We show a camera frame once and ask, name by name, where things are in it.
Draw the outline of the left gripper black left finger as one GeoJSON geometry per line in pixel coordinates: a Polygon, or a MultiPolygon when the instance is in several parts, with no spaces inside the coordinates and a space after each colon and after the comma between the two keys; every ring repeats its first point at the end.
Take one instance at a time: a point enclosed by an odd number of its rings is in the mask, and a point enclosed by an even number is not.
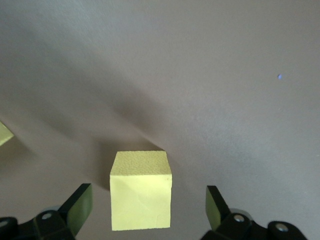
{"type": "Polygon", "coordinates": [[[15,217],[2,217],[0,238],[2,240],[75,240],[92,208],[92,185],[83,183],[58,209],[45,210],[21,224],[15,217]]]}

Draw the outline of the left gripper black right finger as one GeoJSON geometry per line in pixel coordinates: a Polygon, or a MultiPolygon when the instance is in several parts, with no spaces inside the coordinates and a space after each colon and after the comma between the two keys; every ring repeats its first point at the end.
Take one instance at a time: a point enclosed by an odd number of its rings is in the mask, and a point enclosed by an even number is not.
{"type": "Polygon", "coordinates": [[[215,185],[206,187],[205,212],[211,227],[203,240],[305,240],[293,224],[271,221],[262,227],[246,214],[232,212],[215,185]]]}

